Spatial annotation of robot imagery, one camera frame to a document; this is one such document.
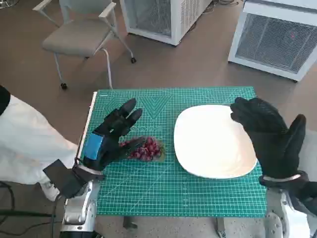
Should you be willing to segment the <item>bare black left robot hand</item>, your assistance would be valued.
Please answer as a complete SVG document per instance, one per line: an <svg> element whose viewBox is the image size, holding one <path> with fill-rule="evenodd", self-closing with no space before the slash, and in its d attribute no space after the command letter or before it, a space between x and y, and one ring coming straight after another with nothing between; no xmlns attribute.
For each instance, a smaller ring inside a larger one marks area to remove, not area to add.
<svg viewBox="0 0 317 238"><path fill-rule="evenodd" d="M110 163L129 156L144 144L142 137L119 144L120 137L129 133L143 113L141 108L135 110L135 106L136 99L128 100L107 115L88 136L83 156L85 167L102 171Z"/></svg>

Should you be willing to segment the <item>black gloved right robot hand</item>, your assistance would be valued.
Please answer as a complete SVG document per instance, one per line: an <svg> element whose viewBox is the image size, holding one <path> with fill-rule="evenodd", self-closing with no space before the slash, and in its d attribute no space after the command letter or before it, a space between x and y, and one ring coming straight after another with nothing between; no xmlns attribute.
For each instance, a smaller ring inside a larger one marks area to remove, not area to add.
<svg viewBox="0 0 317 238"><path fill-rule="evenodd" d="M248 134L264 176L286 179L298 173L299 153L306 135L306 117L298 114L287 126L270 103L238 97L230 105L231 118Z"/></svg>

